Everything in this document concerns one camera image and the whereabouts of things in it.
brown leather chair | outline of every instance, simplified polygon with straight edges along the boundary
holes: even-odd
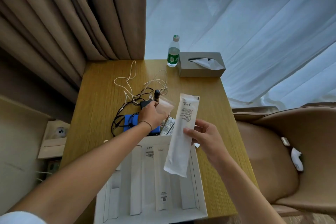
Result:
[[[282,216],[336,214],[336,108],[234,113],[260,191]],[[280,137],[302,152],[297,172]]]

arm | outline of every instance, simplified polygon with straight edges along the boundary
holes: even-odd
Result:
[[[9,211],[30,212],[48,224],[74,223],[122,160],[165,118],[152,101],[141,110],[137,126],[60,169]]]
[[[243,223],[285,224],[259,189],[230,156],[215,125],[196,119],[195,129],[184,133],[201,145],[217,170]]]

sleeve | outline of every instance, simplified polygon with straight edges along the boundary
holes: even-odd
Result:
[[[11,212],[0,216],[0,224],[46,224],[32,213]]]

brown wristband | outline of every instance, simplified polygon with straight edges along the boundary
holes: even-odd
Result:
[[[141,122],[146,122],[146,123],[150,126],[150,130],[151,130],[151,131],[153,130],[153,129],[152,129],[152,125],[150,125],[147,121],[142,120],[142,121],[140,121],[138,124],[140,124]]]

bottle label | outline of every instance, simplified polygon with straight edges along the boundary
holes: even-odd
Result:
[[[169,64],[176,64],[179,60],[179,54],[177,55],[171,55],[169,52],[168,52],[168,58],[167,58],[167,62]]]

